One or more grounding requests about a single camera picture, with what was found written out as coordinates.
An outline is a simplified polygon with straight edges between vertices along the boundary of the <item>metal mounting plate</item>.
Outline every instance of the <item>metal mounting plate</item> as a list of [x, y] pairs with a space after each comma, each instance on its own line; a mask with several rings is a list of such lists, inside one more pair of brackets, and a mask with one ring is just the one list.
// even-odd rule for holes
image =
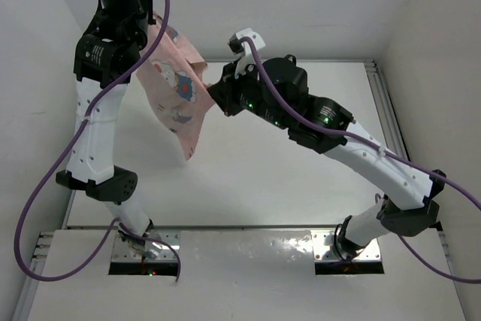
[[[156, 230], [164, 242], [169, 243], [177, 252], [180, 249], [180, 232], [181, 230]], [[334, 228], [312, 229], [310, 230], [310, 243], [313, 252], [313, 261], [315, 263], [330, 263], [340, 261], [333, 250], [332, 244], [334, 239]], [[161, 253], [155, 260], [146, 260], [148, 264], [155, 263], [177, 263], [174, 254], [167, 248], [161, 247]], [[126, 242], [122, 242], [120, 235], [117, 235], [113, 244], [111, 263], [136, 263], [141, 262], [141, 257], [135, 254]], [[356, 257], [353, 263], [358, 262], [382, 262], [381, 252], [377, 240], [372, 242], [364, 249], [364, 251]]]

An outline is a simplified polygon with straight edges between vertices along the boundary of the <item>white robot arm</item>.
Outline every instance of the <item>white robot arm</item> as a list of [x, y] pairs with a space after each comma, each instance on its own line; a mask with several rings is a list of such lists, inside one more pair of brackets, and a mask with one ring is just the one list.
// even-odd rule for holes
[[310, 95], [307, 73], [296, 65], [294, 56], [263, 62], [284, 101], [306, 120], [323, 129], [361, 136], [380, 146], [380, 151], [354, 138], [324, 134], [300, 123], [275, 99], [256, 69], [250, 46], [242, 38], [250, 38], [257, 49], [265, 46], [252, 29], [244, 29], [230, 39], [229, 46], [239, 59], [227, 64], [221, 81], [208, 89], [225, 115], [247, 110], [280, 129], [288, 129], [289, 139], [345, 164], [386, 194], [382, 202], [364, 213], [345, 219], [337, 242], [346, 257], [355, 257], [371, 240], [389, 232], [412, 237], [436, 222], [439, 206], [433, 197], [443, 189], [442, 182], [387, 157], [390, 151], [349, 111], [332, 99]]
[[[76, 129], [90, 102], [140, 59], [139, 50], [147, 45], [147, 26], [154, 22], [152, 0], [98, 0], [75, 51]], [[97, 103], [56, 182], [103, 201], [125, 227], [142, 236], [152, 223], [135, 196], [137, 175], [113, 165], [116, 119], [129, 83], [130, 77]]]

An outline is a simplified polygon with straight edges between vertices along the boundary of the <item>white enclosure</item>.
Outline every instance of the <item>white enclosure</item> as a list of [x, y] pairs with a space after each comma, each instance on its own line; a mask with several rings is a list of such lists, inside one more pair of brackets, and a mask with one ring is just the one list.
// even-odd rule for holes
[[[162, 0], [154, 3], [161, 13]], [[250, 26], [265, 39], [266, 58], [292, 53], [299, 59], [316, 60], [302, 62], [311, 92], [336, 99], [374, 137], [394, 144], [399, 152], [402, 140], [393, 114], [386, 113], [390, 98], [377, 67], [359, 61], [382, 59], [410, 155], [429, 168], [442, 168], [481, 196], [477, 179], [481, 153], [475, 152], [481, 136], [477, 119], [480, 0], [171, 3], [171, 25], [212, 61], [207, 82], [216, 82], [220, 76], [222, 64], [213, 61], [233, 59], [227, 46], [230, 36]], [[96, 6], [97, 0], [0, 0], [1, 321], [11, 319], [25, 279], [13, 256], [18, 216], [73, 133], [74, 48]], [[320, 59], [357, 62], [317, 62]], [[226, 118], [216, 108], [207, 114], [196, 154], [185, 162], [176, 137], [154, 117], [135, 77], [121, 107], [114, 158], [119, 166], [139, 174], [138, 196], [158, 226], [332, 225], [370, 206], [378, 191], [348, 168], [297, 146], [285, 132], [254, 116]], [[39, 232], [60, 228], [67, 200], [68, 191], [53, 180], [40, 194], [23, 233], [27, 260]], [[475, 277], [481, 256], [476, 248], [481, 236], [478, 213], [450, 190], [439, 200], [454, 253], [448, 257], [453, 259], [454, 272]], [[72, 228], [104, 228], [111, 220], [102, 204], [81, 192], [70, 205], [67, 224]], [[250, 238], [253, 244], [272, 237], [271, 230], [259, 232]], [[101, 233], [98, 229], [57, 231], [45, 274], [77, 266]], [[236, 232], [183, 232], [185, 268], [176, 286], [170, 277], [107, 276], [110, 237], [84, 272], [64, 282], [42, 283], [37, 293], [35, 283], [27, 288], [29, 301], [34, 301], [29, 320], [391, 317], [461, 321], [463, 311], [467, 321], [481, 319], [481, 287], [458, 287], [462, 310], [458, 285], [424, 268], [395, 237], [380, 239], [385, 274], [355, 277], [313, 276], [309, 251], [300, 257], [284, 254], [296, 260], [289, 267], [282, 257], [264, 255], [254, 261], [249, 254], [232, 250], [232, 244], [245, 241], [242, 237]], [[429, 262], [449, 272], [448, 251], [435, 230], [423, 232], [411, 243]], [[233, 259], [238, 266], [235, 271]], [[285, 274], [276, 279], [279, 270]], [[285, 289], [279, 280], [284, 281], [283, 287], [287, 285]], [[135, 306], [129, 307], [127, 299]]]

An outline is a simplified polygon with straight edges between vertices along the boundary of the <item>white bracket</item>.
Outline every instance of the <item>white bracket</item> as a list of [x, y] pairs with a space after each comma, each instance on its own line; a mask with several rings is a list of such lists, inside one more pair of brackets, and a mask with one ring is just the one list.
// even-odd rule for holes
[[[265, 47], [265, 42], [262, 39], [262, 37], [258, 33], [254, 32], [251, 28], [246, 28], [244, 30], [241, 30], [240, 32], [235, 33], [234, 36], [238, 40], [245, 37], [251, 38], [258, 52], [260, 52], [261, 49]], [[237, 62], [237, 67], [235, 69], [235, 75], [234, 75], [235, 78], [238, 78], [239, 75], [245, 74], [246, 67], [249, 64], [254, 64], [253, 52], [250, 49], [250, 45], [247, 43], [242, 43], [241, 46], [243, 51], [238, 54], [240, 55], [240, 59]]]

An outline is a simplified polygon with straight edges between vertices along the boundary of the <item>pink cloth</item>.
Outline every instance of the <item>pink cloth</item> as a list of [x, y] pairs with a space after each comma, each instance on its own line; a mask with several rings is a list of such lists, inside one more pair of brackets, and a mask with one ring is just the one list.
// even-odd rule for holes
[[[142, 54], [160, 30], [162, 18], [158, 14], [154, 17], [157, 22], [148, 28], [148, 44]], [[168, 26], [158, 47], [137, 71], [150, 107], [177, 135], [186, 159], [194, 154], [204, 116], [214, 104], [202, 82], [206, 68], [207, 63], [187, 38]]]

